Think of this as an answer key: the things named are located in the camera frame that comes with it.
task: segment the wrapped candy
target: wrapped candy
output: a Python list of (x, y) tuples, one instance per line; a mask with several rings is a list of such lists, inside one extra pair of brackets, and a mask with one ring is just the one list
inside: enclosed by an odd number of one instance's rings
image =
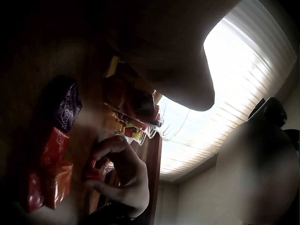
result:
[(32, 212), (43, 205), (41, 181), (33, 170), (22, 169), (19, 187), (19, 202), (26, 212)]
[(44, 205), (56, 209), (59, 203), (69, 194), (73, 164), (60, 161), (43, 172), (42, 189)]
[(102, 179), (103, 176), (114, 169), (113, 162), (111, 162), (107, 158), (102, 158), (99, 161), (96, 161), (94, 156), (90, 156), (89, 160), (87, 161), (83, 174), (82, 179)]
[(52, 127), (52, 132), (43, 147), (40, 157), (40, 167), (48, 167), (62, 160), (69, 137), (56, 127)]
[(75, 79), (57, 76), (48, 86), (46, 110), (57, 128), (69, 132), (82, 108)]

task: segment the candy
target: candy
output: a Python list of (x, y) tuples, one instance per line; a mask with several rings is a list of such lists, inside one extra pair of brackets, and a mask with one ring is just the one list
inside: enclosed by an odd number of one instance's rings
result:
[(129, 124), (129, 123), (125, 123), (125, 126), (126, 126), (127, 128), (133, 127), (133, 125), (131, 125), (131, 124)]
[(155, 112), (152, 94), (133, 90), (129, 96), (127, 108), (130, 112), (133, 111), (137, 117), (152, 115)]
[(19, 187), (19, 202), (25, 211), (32, 212), (43, 205), (41, 181), (33, 170), (22, 169)]
[(116, 56), (116, 55), (112, 56), (112, 58), (109, 62), (108, 68), (105, 71), (105, 73), (103, 74), (103, 77), (110, 77), (110, 76), (114, 75), (119, 61), (120, 61), (119, 56)]
[(42, 177), (44, 205), (56, 209), (69, 194), (73, 164), (61, 161), (47, 168)]
[(115, 130), (116, 131), (121, 131), (122, 130), (123, 125), (120, 122), (115, 122)]
[(49, 85), (47, 108), (53, 123), (64, 132), (71, 126), (82, 108), (78, 97), (78, 85), (75, 79), (57, 76)]
[(139, 139), (141, 137), (141, 133), (140, 132), (133, 132), (132, 133), (132, 138), (137, 138)]
[(113, 106), (117, 110), (123, 110), (124, 103), (126, 101), (126, 90), (127, 87), (124, 81), (109, 77), (105, 79), (103, 86), (104, 97), (106, 103)]
[(122, 134), (125, 133), (125, 127), (122, 127), (121, 133), (122, 133)]
[(113, 163), (109, 159), (102, 158), (96, 161), (96, 158), (91, 155), (83, 170), (82, 179), (102, 179), (112, 169), (114, 169)]
[(40, 157), (40, 167), (48, 167), (62, 160), (69, 137), (56, 127), (52, 127), (52, 132), (43, 147)]

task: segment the white wall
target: white wall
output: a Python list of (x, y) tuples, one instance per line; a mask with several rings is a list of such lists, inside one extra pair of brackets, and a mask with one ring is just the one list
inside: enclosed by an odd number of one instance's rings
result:
[(283, 130), (297, 129), (299, 130), (299, 83), (283, 103), (283, 108), (287, 115), (287, 121), (282, 126)]
[(177, 225), (240, 225), (215, 185), (215, 166), (179, 185)]
[(159, 183), (154, 225), (175, 225), (178, 206), (178, 185)]

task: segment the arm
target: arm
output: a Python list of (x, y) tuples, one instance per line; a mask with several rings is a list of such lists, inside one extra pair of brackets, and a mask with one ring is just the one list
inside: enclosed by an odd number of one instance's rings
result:
[(95, 147), (92, 156), (96, 160), (108, 157), (115, 166), (120, 179), (119, 187), (112, 187), (101, 180), (89, 179), (85, 184), (117, 202), (90, 215), (85, 224), (92, 221), (114, 222), (139, 216), (148, 206), (149, 189), (147, 167), (122, 136), (103, 140)]
[(105, 39), (160, 93), (197, 111), (214, 104), (203, 43), (239, 0), (103, 1)]

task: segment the black object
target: black object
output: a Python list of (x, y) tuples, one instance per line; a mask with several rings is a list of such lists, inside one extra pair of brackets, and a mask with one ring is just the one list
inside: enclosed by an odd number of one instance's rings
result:
[(57, 76), (50, 82), (46, 92), (44, 105), (47, 118), (60, 130), (69, 132), (82, 108), (76, 80)]
[[(250, 120), (267, 120), (281, 128), (287, 120), (287, 114), (276, 98), (271, 97), (267, 101), (262, 98), (249, 115), (247, 121)], [(299, 157), (299, 130), (289, 129), (284, 132), (291, 139)], [(275, 225), (283, 224), (299, 224), (299, 188), (288, 210), (275, 222)]]
[(262, 98), (250, 113), (247, 121), (250, 120), (267, 120), (282, 127), (287, 120), (287, 114), (276, 98), (271, 97), (267, 101)]
[(83, 220), (84, 225), (134, 225), (138, 224), (136, 218), (131, 218), (128, 216), (127, 212), (130, 209), (126, 206), (117, 202), (110, 202), (98, 209), (97, 211), (90, 214), (87, 218)]

